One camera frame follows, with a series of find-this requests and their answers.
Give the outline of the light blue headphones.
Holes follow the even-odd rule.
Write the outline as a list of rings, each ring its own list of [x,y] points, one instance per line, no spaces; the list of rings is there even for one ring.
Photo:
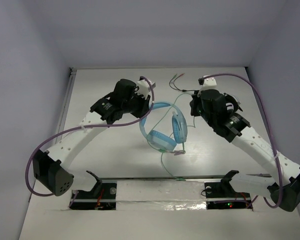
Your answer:
[[[146,129],[147,118],[139,122],[139,130],[152,148],[163,153],[183,155],[188,138],[188,124],[181,109],[172,102],[158,101],[153,110],[166,108],[166,113],[152,128]]]

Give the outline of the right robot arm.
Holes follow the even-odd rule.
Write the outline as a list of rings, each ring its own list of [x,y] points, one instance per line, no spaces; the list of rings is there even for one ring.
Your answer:
[[[190,114],[202,117],[213,131],[256,161],[268,177],[229,171],[221,179],[221,192],[228,197],[245,192],[272,200],[286,212],[300,203],[300,165],[265,141],[251,124],[236,111],[237,101],[216,89],[196,90],[189,103]]]

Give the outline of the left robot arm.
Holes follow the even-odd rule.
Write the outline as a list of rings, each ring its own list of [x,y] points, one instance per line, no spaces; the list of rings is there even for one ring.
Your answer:
[[[142,76],[139,81],[120,79],[114,90],[97,100],[76,127],[64,130],[41,143],[31,154],[26,169],[33,167],[33,175],[46,189],[48,196],[59,197],[67,192],[74,176],[68,172],[76,156],[100,133],[123,127],[118,123],[124,114],[136,120],[145,119],[154,107],[156,84]]]

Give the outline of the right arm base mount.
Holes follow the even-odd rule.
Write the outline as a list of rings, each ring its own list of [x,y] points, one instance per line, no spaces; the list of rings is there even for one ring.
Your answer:
[[[208,210],[252,209],[251,195],[246,192],[236,192],[230,185],[232,178],[239,171],[231,170],[220,181],[207,182],[201,191],[206,198]]]

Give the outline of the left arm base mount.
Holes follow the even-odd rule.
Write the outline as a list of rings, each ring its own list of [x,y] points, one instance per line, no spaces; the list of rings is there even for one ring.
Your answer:
[[[116,182],[103,182],[101,178],[86,171],[95,179],[95,184],[91,190],[73,190],[70,197],[68,208],[80,211],[112,211],[117,208]]]

